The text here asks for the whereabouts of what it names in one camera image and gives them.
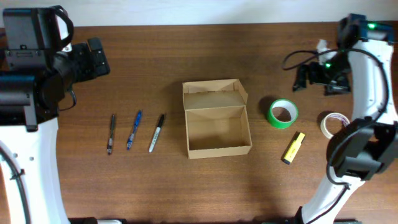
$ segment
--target brown tabletop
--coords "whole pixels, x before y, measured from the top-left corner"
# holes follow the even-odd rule
[[[319,128],[325,111],[351,117],[352,95],[323,96],[322,86],[292,92],[295,70],[282,71],[290,52],[335,46],[336,23],[213,26],[84,27],[73,43],[99,37],[111,74],[74,85],[77,105],[58,119],[57,164],[68,217],[126,218],[130,222],[236,222],[292,217],[325,175],[328,139]],[[398,59],[392,81],[398,103]],[[188,160],[182,83],[238,78],[248,93],[253,147],[248,155]],[[270,101],[292,100],[299,116],[288,129],[264,117]],[[72,103],[69,96],[60,104]],[[135,115],[142,120],[133,147],[126,141]],[[115,113],[114,152],[107,155]],[[152,154],[157,120],[167,113]],[[291,165],[281,156],[296,131],[306,138]],[[398,163],[365,183],[338,218],[396,223]],[[0,182],[0,222],[9,214]]]

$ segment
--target white background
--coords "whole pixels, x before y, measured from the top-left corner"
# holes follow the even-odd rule
[[[0,0],[1,9],[56,4],[75,26],[329,22],[350,12],[398,20],[398,0]]]

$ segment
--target yellow marker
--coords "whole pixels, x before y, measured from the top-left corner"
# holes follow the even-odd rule
[[[293,141],[292,145],[290,146],[289,150],[286,152],[284,159],[282,160],[287,165],[293,162],[294,157],[296,156],[297,152],[300,149],[301,143],[303,142],[305,134],[300,133],[296,140]]]

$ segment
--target blue pen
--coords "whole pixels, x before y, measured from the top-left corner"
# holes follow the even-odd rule
[[[130,150],[131,145],[132,145],[132,141],[134,140],[134,135],[136,134],[138,125],[139,125],[139,121],[141,120],[141,110],[138,111],[137,117],[136,117],[136,122],[134,123],[134,128],[132,130],[132,133],[130,134],[129,139],[127,140],[127,150]]]

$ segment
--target cardboard box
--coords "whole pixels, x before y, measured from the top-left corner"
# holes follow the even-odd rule
[[[249,153],[247,100],[237,79],[183,83],[188,158]]]

